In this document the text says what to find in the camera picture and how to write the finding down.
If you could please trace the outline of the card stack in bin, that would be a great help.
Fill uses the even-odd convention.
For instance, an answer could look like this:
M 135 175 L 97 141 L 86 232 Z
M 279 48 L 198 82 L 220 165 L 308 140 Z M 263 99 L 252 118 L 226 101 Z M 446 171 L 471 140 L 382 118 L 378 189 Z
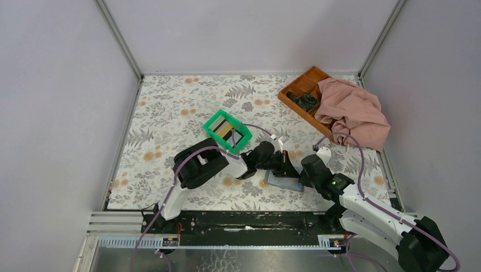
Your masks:
M 233 136 L 235 136 L 236 143 L 243 138 L 243 135 L 239 131 L 232 131 L 233 125 L 223 116 L 217 117 L 212 124 L 208 126 L 208 129 L 217 140 L 228 143 L 231 146 L 235 143 Z

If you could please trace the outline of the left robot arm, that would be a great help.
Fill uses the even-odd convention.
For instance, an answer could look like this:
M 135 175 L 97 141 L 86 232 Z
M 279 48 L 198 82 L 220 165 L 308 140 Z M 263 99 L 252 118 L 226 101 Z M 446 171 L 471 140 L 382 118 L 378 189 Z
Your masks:
M 297 182 L 300 178 L 288 152 L 275 150 L 271 142 L 263 141 L 252 150 L 234 155 L 220 148 L 214 139 L 205 139 L 174 157 L 173 185 L 158 202 L 156 215 L 165 221 L 177 218 L 190 192 L 222 171 L 227 171 L 235 179 L 245 180 L 258 170 L 268 171 L 268 176 L 281 184 L 290 180 Z

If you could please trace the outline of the aluminium frame post right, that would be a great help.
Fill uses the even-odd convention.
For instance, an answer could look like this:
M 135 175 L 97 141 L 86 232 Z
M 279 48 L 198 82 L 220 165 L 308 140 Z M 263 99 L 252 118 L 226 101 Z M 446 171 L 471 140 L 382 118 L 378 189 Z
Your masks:
M 392 29 L 394 23 L 396 22 L 398 16 L 403 10 L 403 7 L 407 3 L 407 0 L 397 0 L 394 8 L 392 9 L 389 17 L 387 18 L 386 23 L 381 29 L 380 34 L 378 35 L 371 51 L 369 52 L 365 62 L 361 66 L 360 70 L 358 71 L 358 77 L 361 81 L 364 80 L 365 75 L 367 74 L 372 62 L 374 61 L 377 53 L 381 49 L 381 46 L 383 45 L 384 41 L 387 38 L 387 35 L 390 33 L 390 30 Z

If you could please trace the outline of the floral table mat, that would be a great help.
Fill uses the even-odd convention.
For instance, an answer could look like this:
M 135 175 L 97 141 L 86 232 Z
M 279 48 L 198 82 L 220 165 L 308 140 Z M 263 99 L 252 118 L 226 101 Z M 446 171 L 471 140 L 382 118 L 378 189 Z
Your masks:
M 249 124 L 247 150 L 273 133 L 301 169 L 322 134 L 278 99 L 292 81 L 292 75 L 145 77 L 107 209 L 139 210 L 160 201 L 173 182 L 175 155 L 206 138 L 203 125 L 218 110 Z M 191 193 L 183 209 L 324 211 L 331 206 L 314 189 L 282 189 L 269 185 L 267 176 L 259 171 L 237 180 L 223 171 Z

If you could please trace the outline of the grey leather card holder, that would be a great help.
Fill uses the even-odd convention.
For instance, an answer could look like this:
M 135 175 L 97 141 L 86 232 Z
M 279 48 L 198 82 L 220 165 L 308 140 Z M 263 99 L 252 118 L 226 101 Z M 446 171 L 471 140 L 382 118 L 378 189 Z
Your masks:
M 267 184 L 294 192 L 304 192 L 304 186 L 299 183 L 297 178 L 276 177 L 272 171 L 267 172 Z

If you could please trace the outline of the dark green patterned cloth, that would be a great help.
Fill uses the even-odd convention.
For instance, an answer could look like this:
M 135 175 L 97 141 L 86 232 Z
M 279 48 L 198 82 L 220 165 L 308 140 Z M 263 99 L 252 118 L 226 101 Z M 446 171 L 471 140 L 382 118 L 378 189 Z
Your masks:
M 293 92 L 287 92 L 286 95 L 291 101 L 293 101 L 306 112 L 312 110 L 318 104 L 317 99 L 307 92 L 301 96 L 296 95 Z

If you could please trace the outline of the aluminium frame post left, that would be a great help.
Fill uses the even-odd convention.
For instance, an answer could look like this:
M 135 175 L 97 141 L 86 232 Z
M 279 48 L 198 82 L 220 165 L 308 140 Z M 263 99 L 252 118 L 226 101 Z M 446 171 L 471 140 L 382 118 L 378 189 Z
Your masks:
M 93 0 L 93 2 L 96 4 L 100 15 L 102 16 L 107 28 L 109 29 L 113 39 L 115 40 L 117 46 L 120 49 L 120 52 L 124 56 L 128 66 L 132 70 L 134 76 L 137 78 L 137 80 L 142 81 L 144 78 L 144 74 L 141 71 L 137 61 L 135 60 L 134 55 L 132 54 L 126 40 L 124 39 L 124 36 L 122 35 L 119 26 L 117 25 L 106 1 L 104 0 Z

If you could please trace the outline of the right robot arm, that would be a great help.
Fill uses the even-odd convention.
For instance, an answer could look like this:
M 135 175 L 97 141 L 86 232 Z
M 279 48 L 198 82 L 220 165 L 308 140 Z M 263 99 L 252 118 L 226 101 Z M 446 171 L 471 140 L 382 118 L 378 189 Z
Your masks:
M 417 219 L 373 198 L 351 178 L 333 174 L 317 155 L 305 157 L 301 165 L 301 184 L 334 203 L 326 211 L 331 225 L 338 224 L 384 249 L 404 271 L 438 271 L 449 258 L 432 219 Z

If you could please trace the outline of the orange compartment tray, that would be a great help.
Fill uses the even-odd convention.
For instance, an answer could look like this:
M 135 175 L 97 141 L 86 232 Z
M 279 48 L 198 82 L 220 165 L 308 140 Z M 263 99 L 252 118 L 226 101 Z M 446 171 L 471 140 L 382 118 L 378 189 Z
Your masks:
M 315 118 L 315 114 L 322 98 L 318 83 L 328 78 L 331 78 L 331 76 L 320 68 L 313 66 L 284 87 L 277 95 L 281 102 L 324 135 L 332 133 L 333 122 L 330 124 L 321 123 Z M 302 107 L 300 103 L 297 103 L 297 100 L 306 95 L 315 100 L 312 107 Z

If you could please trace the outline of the pink cloth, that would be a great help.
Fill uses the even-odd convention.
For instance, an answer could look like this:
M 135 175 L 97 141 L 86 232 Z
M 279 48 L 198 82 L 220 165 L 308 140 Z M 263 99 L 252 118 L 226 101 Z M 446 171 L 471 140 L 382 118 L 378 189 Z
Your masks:
M 344 79 L 327 78 L 318 86 L 321 100 L 315 119 L 331 125 L 333 132 L 350 134 L 360 146 L 381 152 L 391 126 L 378 97 Z

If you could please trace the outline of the aluminium frame post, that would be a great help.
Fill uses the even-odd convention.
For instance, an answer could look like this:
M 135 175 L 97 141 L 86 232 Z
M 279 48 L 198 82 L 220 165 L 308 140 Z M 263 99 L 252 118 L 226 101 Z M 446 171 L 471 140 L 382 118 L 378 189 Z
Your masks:
M 365 62 L 361 66 L 360 70 L 358 71 L 358 77 L 361 81 L 364 80 L 365 75 L 367 74 L 372 62 L 374 61 L 377 53 L 381 49 L 381 46 L 383 45 L 384 41 L 387 38 L 387 35 L 390 33 L 390 30 L 392 29 L 394 23 L 396 22 L 398 16 L 403 10 L 403 7 L 407 3 L 407 0 L 397 0 L 394 8 L 392 9 L 389 17 L 387 18 L 386 23 L 381 29 L 380 34 L 378 35 L 371 51 L 369 52 Z
M 104 0 L 93 0 L 93 2 L 96 4 L 100 15 L 102 16 L 107 28 L 109 29 L 113 39 L 115 40 L 117 46 L 120 49 L 120 52 L 124 56 L 128 66 L 132 70 L 134 76 L 137 78 L 137 80 L 142 81 L 144 78 L 144 74 L 141 71 L 137 61 L 135 60 L 134 55 L 132 54 L 126 40 L 124 39 L 124 36 L 122 35 L 119 26 L 117 25 L 106 1 Z

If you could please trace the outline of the green plastic bin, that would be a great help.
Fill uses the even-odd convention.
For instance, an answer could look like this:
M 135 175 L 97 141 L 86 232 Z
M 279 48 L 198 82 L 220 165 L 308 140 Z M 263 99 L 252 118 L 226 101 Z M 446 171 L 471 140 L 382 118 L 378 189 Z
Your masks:
M 247 127 L 222 109 L 208 119 L 202 128 L 220 147 L 235 155 L 238 155 L 252 138 Z

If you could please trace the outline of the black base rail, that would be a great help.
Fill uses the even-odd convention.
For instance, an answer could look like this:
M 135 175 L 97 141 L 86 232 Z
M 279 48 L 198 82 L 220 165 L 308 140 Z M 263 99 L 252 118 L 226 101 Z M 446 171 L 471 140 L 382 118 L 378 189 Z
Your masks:
M 182 211 L 165 220 L 142 214 L 141 232 L 166 235 L 166 246 L 345 248 L 350 234 L 323 212 Z

